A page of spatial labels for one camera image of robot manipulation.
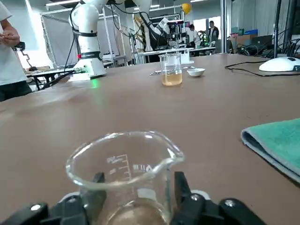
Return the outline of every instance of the person's hand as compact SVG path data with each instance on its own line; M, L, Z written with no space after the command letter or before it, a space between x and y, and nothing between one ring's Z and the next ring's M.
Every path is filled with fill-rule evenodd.
M0 34L0 43L9 47L14 47L20 42L20 36L13 30L5 30Z

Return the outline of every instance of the yellow balloon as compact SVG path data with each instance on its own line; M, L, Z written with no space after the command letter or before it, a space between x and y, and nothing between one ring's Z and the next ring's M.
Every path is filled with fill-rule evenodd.
M182 9L185 14L189 14L189 12L192 10L192 6L191 6L191 4L183 3Z

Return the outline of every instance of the small white bowl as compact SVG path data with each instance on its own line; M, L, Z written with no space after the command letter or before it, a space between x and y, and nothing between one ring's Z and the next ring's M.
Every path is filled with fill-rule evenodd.
M202 76L204 74L205 69L196 68L196 69L189 69L187 72L193 77Z

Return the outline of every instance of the person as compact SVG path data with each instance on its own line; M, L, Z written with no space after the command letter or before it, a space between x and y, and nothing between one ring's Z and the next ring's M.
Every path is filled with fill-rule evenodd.
M190 43L191 43L191 46L193 48L196 48L196 45L200 44L200 37L198 35L198 32L195 30L195 26L193 24L191 24L189 26L189 29L191 30L192 32L192 35L190 36Z
M12 47L20 43L20 36L8 22L12 15L0 1L0 102L31 93L23 68Z
M217 41L219 38L219 29L215 27L215 23L210 21L210 29L208 31L208 37L210 39L210 43L213 41Z

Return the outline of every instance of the white t-shirt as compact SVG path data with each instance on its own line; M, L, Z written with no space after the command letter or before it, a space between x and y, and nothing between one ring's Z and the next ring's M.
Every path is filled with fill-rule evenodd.
M193 31L193 39L190 40L190 41L193 41L194 38L196 38L195 44L200 43L200 37L199 37L198 32L196 30Z
M212 33L213 33L214 29L213 28L210 28L210 42L212 40Z
M0 1L0 21L11 17L11 13ZM0 85L26 81L26 76L20 61L17 59L11 47L0 44Z

